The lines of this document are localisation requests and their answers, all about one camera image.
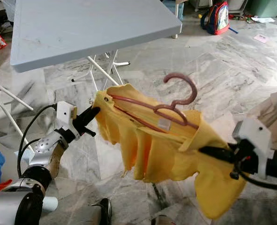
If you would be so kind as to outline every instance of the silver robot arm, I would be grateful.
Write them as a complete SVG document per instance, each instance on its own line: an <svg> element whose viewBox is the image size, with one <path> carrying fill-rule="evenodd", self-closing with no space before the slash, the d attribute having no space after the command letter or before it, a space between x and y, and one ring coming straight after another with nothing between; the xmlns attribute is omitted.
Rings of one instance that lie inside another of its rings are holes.
<svg viewBox="0 0 277 225"><path fill-rule="evenodd" d="M0 191L0 225L38 225L45 191L58 175L64 151L84 133L95 135L85 126L99 110L90 107L77 116L73 105L57 103L57 119L63 126L37 142L35 155L21 178Z"/></svg>

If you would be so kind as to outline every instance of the marble floor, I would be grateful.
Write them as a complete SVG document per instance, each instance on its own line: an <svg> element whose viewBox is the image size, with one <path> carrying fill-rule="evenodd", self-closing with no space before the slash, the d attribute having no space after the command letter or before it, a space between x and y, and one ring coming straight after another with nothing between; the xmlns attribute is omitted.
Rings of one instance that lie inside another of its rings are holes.
<svg viewBox="0 0 277 225"><path fill-rule="evenodd" d="M277 91L277 19L262 24L231 21L231 27L239 34L228 31L212 36L200 28L197 14L187 15L178 39L168 37L120 49L118 61L131 61L131 65L119 67L123 81L145 95L170 103L187 96L190 90L177 80L164 84L163 77L174 71L190 74L198 96L180 109L202 111L217 132L231 141L235 122ZM254 40L257 34L269 41L263 44ZM8 46L0 51L0 83L34 108L31 112L16 102L7 105L22 129L46 104L65 100L76 105L79 112L89 107L95 96L90 77L70 81L87 72L86 59L19 74L9 64L11 37L5 39ZM97 61L106 64L104 56ZM98 71L94 75L101 87L104 78ZM29 130L28 139L45 135L53 126L53 112L46 111ZM89 128L97 131L96 122ZM0 110L0 144L16 151L19 141L20 136ZM103 197L112 201L113 225L149 225L159 214L170 216L177 225L277 224L277 191L247 184L229 211L213 221L199 209L193 177L152 185L133 180L132 173L122 178L123 169L118 144L112 146L100 135L85 135L71 143L62 157L58 177L47 190L48 196L59 199L59 207L43 214L40 224L74 224L75 217L85 213L86 205Z"/></svg>

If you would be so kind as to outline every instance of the green container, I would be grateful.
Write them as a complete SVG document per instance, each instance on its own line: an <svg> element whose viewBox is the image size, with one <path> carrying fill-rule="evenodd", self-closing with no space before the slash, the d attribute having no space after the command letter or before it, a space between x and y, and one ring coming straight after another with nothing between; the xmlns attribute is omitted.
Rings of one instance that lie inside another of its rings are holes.
<svg viewBox="0 0 277 225"><path fill-rule="evenodd" d="M277 16L277 0L253 0L251 14L259 18Z"/></svg>

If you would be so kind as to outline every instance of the hanger hook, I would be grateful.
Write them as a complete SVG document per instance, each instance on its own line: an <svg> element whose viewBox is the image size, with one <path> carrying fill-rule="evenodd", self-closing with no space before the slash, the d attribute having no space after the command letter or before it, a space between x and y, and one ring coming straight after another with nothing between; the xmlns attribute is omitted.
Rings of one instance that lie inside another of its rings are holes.
<svg viewBox="0 0 277 225"><path fill-rule="evenodd" d="M192 103L195 100L196 95L198 93L198 91L196 89L196 86L193 83L193 81L188 76L185 76L182 73L176 73L176 72L175 73L170 73L170 74L165 76L165 78L163 79L163 82L167 83L171 78L174 78L174 77L177 77L177 78L180 78L180 79L186 81L189 84L189 86L191 87L192 93L191 93L190 97L187 98L187 99L173 100L172 103L171 103L172 109L174 109L176 105L188 105L188 104Z"/></svg>

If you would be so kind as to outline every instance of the red backpack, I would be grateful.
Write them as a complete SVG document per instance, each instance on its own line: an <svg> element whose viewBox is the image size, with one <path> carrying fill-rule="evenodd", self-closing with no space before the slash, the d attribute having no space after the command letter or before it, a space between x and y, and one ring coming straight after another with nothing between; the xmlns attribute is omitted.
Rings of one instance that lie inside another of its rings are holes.
<svg viewBox="0 0 277 225"><path fill-rule="evenodd" d="M229 29L227 1L216 3L202 16L201 26L209 34L222 34Z"/></svg>

